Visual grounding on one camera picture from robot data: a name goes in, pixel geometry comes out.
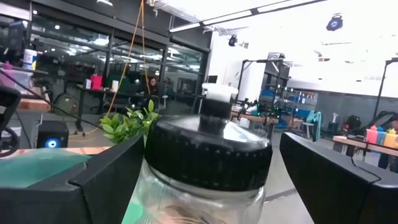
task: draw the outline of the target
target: green leaves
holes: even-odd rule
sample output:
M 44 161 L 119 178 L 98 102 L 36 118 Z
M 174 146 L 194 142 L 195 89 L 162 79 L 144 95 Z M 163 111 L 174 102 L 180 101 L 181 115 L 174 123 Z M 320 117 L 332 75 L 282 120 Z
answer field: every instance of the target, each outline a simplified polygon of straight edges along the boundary
M 115 114 L 112 118 L 105 117 L 101 120 L 102 128 L 106 132 L 104 136 L 113 143 L 119 144 L 133 136 L 143 134 L 145 143 L 152 122 L 159 117 L 154 112 L 154 102 L 149 101 L 148 110 L 144 108 L 144 113 L 131 108 L 126 108 L 126 110 L 127 116 Z

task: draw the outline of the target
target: red object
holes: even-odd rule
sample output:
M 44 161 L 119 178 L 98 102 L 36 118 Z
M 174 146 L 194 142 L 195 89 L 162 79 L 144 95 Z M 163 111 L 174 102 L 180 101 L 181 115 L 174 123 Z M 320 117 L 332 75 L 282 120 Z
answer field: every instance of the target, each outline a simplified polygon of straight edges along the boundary
M 102 89 L 102 76 L 101 75 L 92 75 L 90 77 L 90 80 L 91 80 L 91 89 L 92 90 Z

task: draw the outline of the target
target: yellow bottle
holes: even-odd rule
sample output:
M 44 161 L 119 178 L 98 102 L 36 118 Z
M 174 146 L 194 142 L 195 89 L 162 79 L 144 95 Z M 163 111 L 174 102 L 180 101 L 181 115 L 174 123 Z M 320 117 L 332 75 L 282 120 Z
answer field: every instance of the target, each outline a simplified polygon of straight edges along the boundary
M 387 132 L 386 138 L 384 140 L 384 146 L 395 148 L 396 147 L 396 131 L 394 129 L 390 129 Z

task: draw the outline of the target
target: white cap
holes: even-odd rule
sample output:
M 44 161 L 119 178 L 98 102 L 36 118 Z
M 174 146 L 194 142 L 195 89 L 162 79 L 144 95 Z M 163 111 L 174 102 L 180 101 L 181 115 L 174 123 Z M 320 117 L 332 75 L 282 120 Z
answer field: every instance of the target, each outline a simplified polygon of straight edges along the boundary
M 231 100 L 232 94 L 238 94 L 238 89 L 228 85 L 219 85 L 215 83 L 203 83 L 202 88 L 207 89 L 207 99 L 227 102 Z

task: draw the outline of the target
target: black lid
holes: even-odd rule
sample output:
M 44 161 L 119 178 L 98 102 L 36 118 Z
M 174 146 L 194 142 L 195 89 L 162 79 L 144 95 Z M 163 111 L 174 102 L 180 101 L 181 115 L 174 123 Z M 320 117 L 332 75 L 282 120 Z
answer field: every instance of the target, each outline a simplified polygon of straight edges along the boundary
M 159 118 L 150 128 L 145 151 L 148 164 L 167 177 L 221 191 L 263 187 L 271 157 L 267 139 L 205 115 Z

